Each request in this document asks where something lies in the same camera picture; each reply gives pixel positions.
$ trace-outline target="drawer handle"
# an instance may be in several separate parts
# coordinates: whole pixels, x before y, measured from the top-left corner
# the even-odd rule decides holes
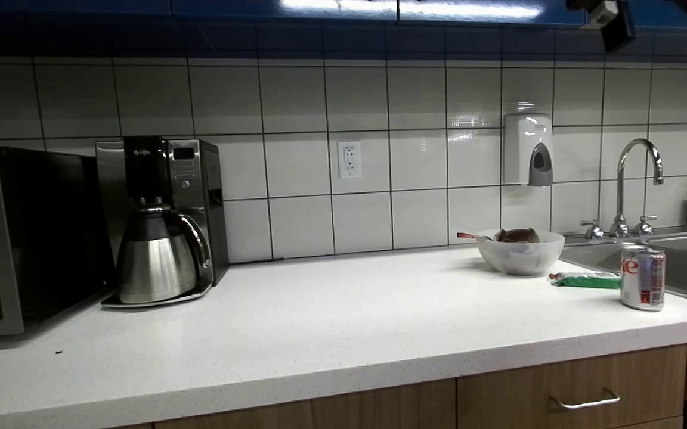
[[[603,408],[603,406],[613,406],[621,402],[624,397],[619,393],[613,393],[610,389],[603,389],[603,393],[608,397],[600,397],[600,401],[588,401],[588,402],[563,402],[556,395],[551,395],[551,401],[560,408],[560,411],[585,411],[585,408]]]

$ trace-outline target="bowl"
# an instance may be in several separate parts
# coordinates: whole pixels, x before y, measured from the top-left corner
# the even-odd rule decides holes
[[[556,231],[538,231],[538,244],[509,244],[496,240],[500,231],[485,231],[479,235],[479,252],[495,269],[512,275],[512,277],[541,277],[546,275],[554,262],[563,252],[566,239]]]

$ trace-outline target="soda can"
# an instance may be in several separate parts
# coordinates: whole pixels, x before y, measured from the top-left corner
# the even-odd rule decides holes
[[[624,303],[637,310],[659,313],[665,296],[665,256],[653,247],[624,252]]]

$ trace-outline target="wall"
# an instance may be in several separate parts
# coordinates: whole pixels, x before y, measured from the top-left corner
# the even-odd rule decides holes
[[[502,116],[519,101],[554,116],[548,188],[502,186]],[[637,147],[630,223],[642,213],[686,221],[687,61],[663,57],[0,57],[0,146],[94,152],[133,133],[223,146],[234,262],[608,226],[619,152],[640,136],[661,147],[665,183],[644,178]],[[340,178],[340,141],[364,142],[364,178]]]

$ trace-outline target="electrical outlet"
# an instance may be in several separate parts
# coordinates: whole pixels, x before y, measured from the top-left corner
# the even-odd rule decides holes
[[[340,177],[341,178],[364,177],[364,146],[358,141],[340,141]]]

